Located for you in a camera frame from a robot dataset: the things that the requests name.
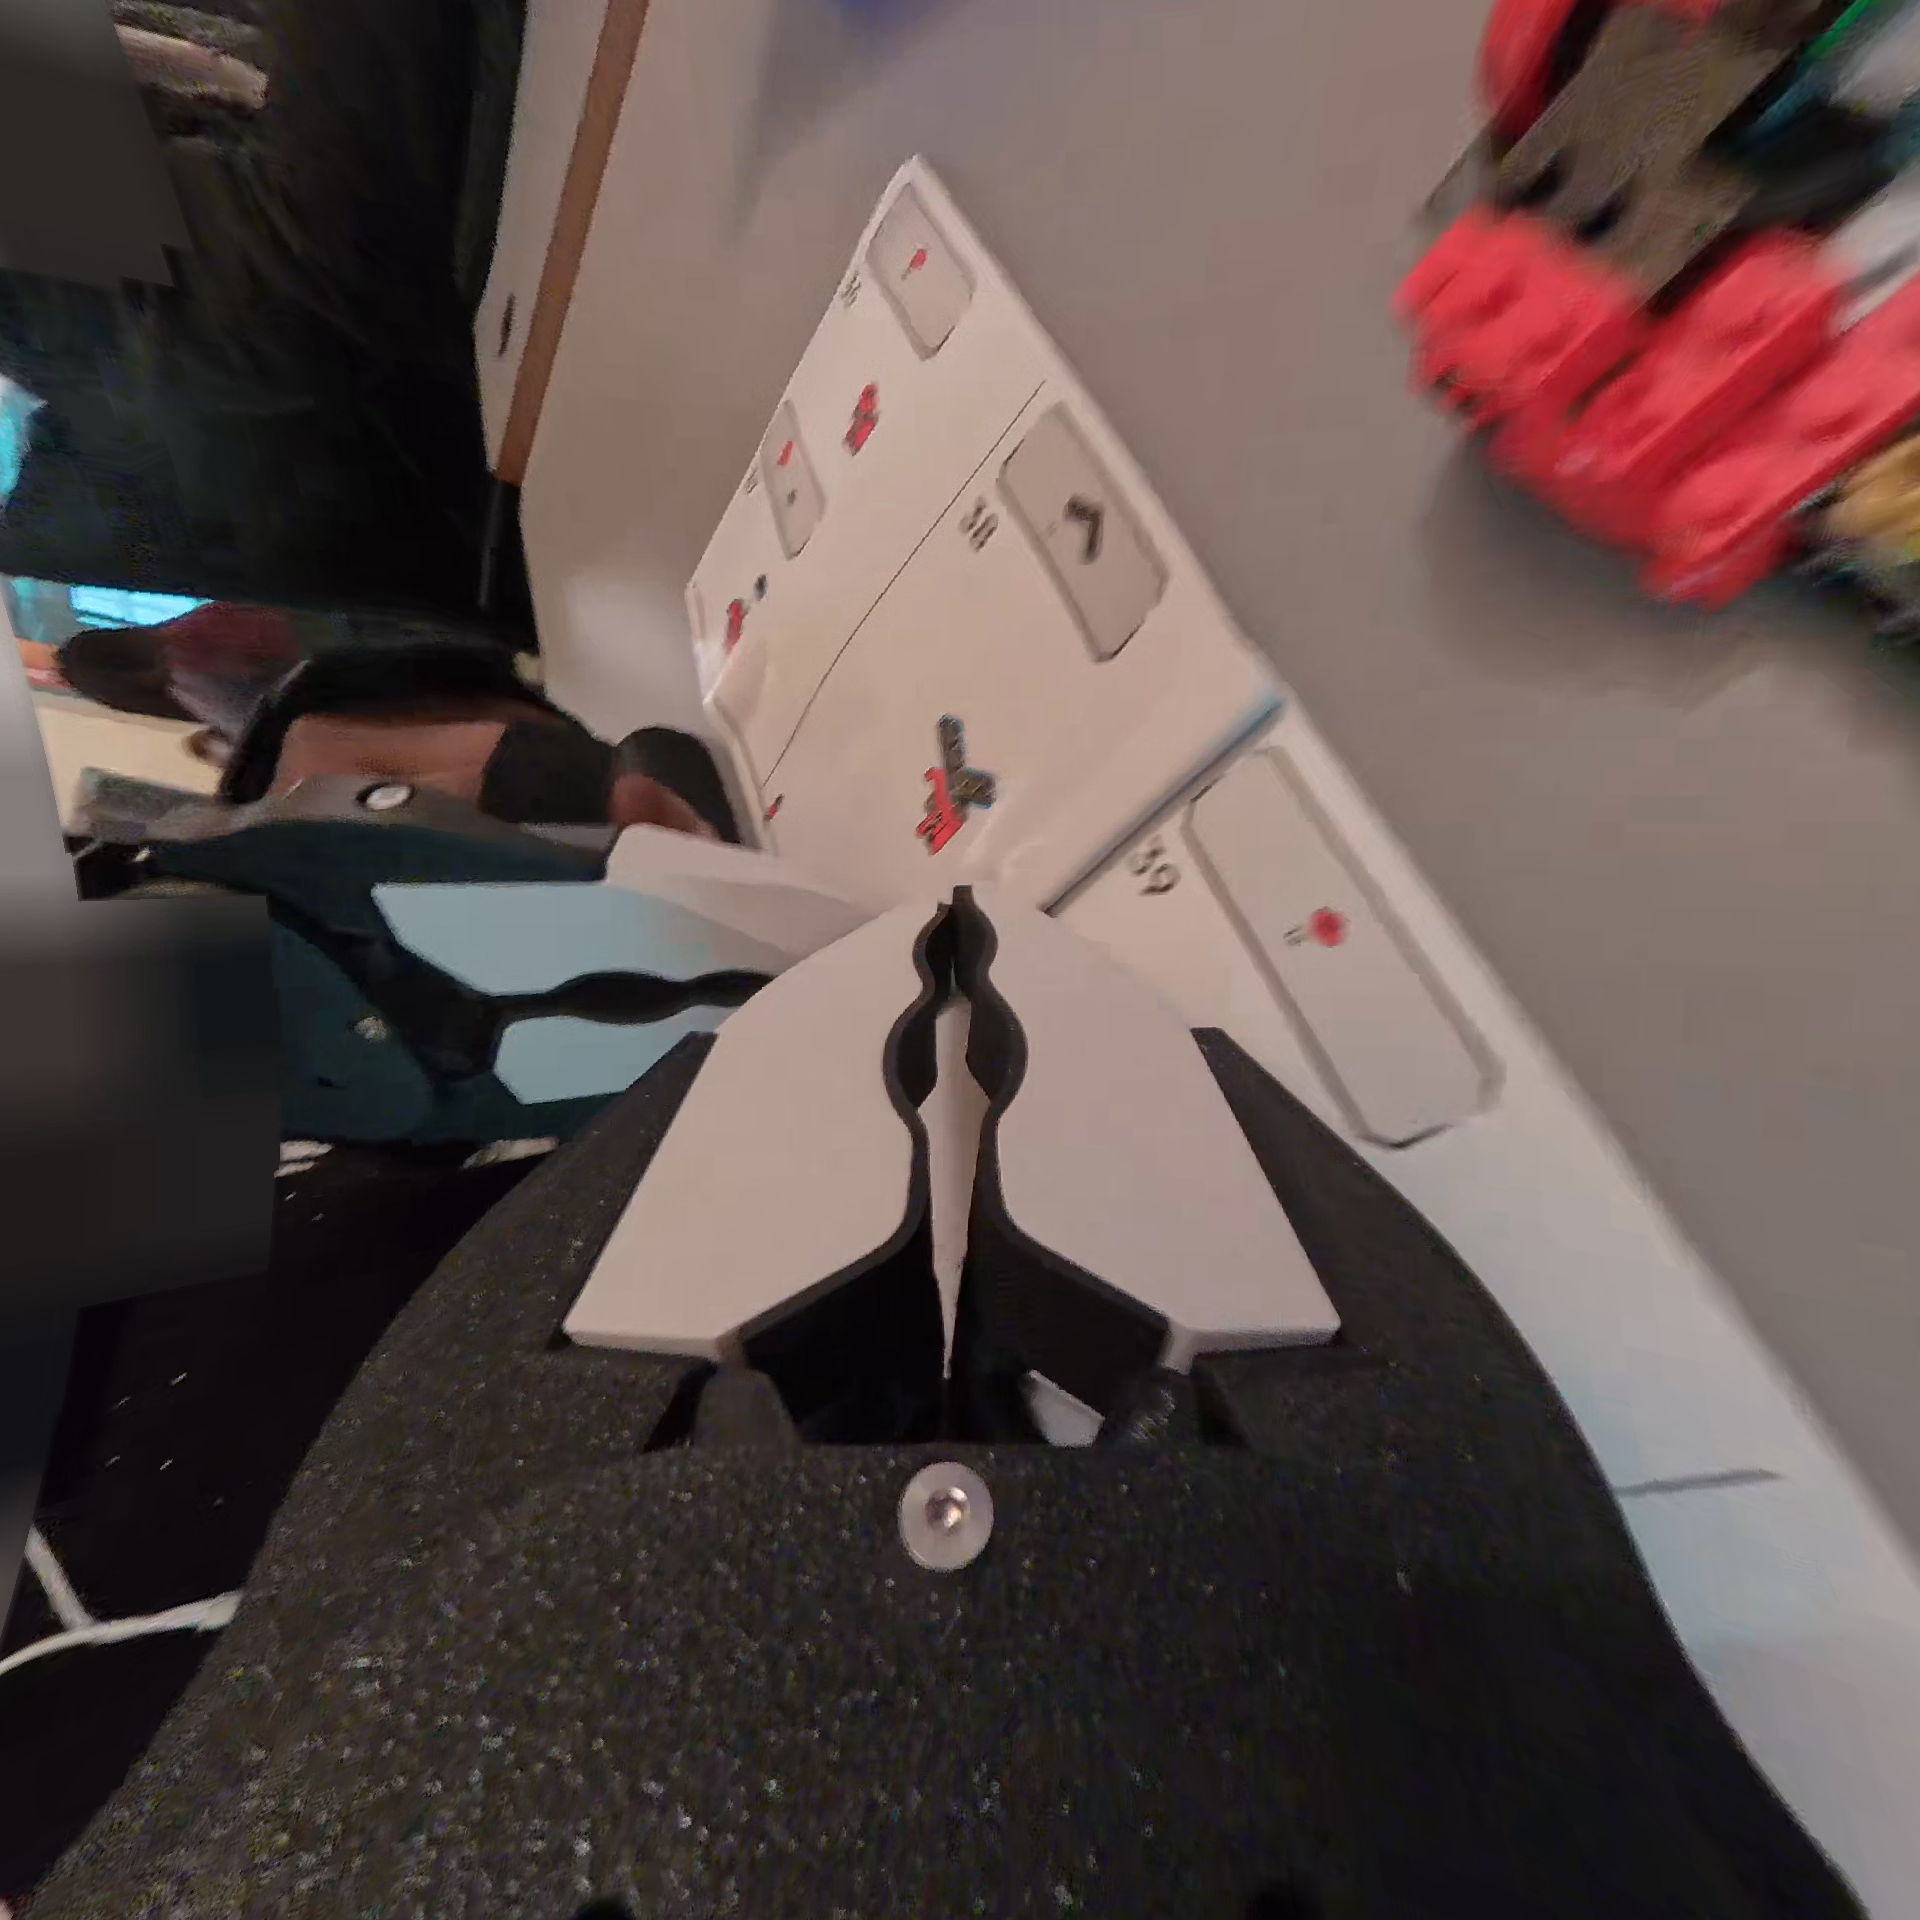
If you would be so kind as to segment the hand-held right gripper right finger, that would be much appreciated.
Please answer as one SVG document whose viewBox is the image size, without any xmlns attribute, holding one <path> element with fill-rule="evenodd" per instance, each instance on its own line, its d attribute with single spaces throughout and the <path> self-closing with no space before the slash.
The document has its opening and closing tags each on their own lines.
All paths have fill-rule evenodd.
<svg viewBox="0 0 1920 1920">
<path fill-rule="evenodd" d="M 1031 1347 L 1038 1374 L 1189 1373 L 1340 1328 L 1274 1185 L 1172 1001 L 996 888 L 959 894 L 967 1063 L 989 1101 L 978 1189 L 1063 1305 L 1116 1310 Z"/>
</svg>

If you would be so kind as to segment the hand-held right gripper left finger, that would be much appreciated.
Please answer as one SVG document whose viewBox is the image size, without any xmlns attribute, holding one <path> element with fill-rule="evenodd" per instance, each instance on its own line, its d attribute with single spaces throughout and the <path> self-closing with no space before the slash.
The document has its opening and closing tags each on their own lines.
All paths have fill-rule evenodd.
<svg viewBox="0 0 1920 1920">
<path fill-rule="evenodd" d="M 566 1313 L 572 1345 L 746 1359 L 928 1226 L 947 914 L 882 912 L 722 1023 Z"/>
</svg>

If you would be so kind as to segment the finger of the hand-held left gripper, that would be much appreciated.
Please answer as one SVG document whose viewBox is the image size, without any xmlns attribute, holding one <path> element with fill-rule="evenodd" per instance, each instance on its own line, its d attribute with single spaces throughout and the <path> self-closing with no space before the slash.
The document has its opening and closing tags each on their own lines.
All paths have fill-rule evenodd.
<svg viewBox="0 0 1920 1920">
<path fill-rule="evenodd" d="M 725 1009 L 708 1005 L 640 1024 L 576 1015 L 518 1021 L 499 1045 L 499 1085 L 523 1106 L 612 1097 L 677 1045 L 710 1037 L 722 1023 Z"/>
<path fill-rule="evenodd" d="M 584 976 L 683 986 L 791 968 L 776 947 L 706 912 L 604 883 L 383 883 L 373 907 L 398 950 L 490 997 Z"/>
</svg>

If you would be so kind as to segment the white lego instruction booklet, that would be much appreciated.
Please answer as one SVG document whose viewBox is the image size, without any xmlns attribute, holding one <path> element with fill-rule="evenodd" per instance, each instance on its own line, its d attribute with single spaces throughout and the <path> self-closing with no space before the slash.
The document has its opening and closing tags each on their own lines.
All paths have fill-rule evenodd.
<svg viewBox="0 0 1920 1920">
<path fill-rule="evenodd" d="M 1912 1569 L 920 159 L 687 581 L 772 850 L 996 883 L 1223 1029 L 1511 1313 L 1718 1687 L 1848 1665 Z"/>
</svg>

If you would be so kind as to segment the red and black lego car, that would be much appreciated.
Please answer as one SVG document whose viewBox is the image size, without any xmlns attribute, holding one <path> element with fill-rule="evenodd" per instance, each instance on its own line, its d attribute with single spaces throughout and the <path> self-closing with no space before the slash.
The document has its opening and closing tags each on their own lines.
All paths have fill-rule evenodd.
<svg viewBox="0 0 1920 1920">
<path fill-rule="evenodd" d="M 1395 310 L 1416 390 L 1643 590 L 1918 630 L 1918 5 L 1501 3 Z"/>
</svg>

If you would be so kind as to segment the person's left hand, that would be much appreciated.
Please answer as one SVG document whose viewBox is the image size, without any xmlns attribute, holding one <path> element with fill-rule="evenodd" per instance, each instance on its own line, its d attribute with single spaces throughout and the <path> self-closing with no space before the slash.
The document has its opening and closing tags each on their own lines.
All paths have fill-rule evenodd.
<svg viewBox="0 0 1920 1920">
<path fill-rule="evenodd" d="M 573 722 L 541 711 L 309 713 L 278 745 L 272 795 L 319 779 L 400 785 L 508 826 L 717 830 Z"/>
</svg>

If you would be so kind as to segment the person's black clothing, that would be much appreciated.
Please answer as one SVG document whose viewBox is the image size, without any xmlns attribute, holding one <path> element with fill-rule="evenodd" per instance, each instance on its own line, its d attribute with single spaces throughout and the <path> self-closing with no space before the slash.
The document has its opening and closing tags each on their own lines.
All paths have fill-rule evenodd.
<svg viewBox="0 0 1920 1920">
<path fill-rule="evenodd" d="M 199 1674 L 398 1310 L 554 1146 L 291 1142 L 264 1269 L 79 1315 L 2 1639 L 7 1909 Z"/>
</svg>

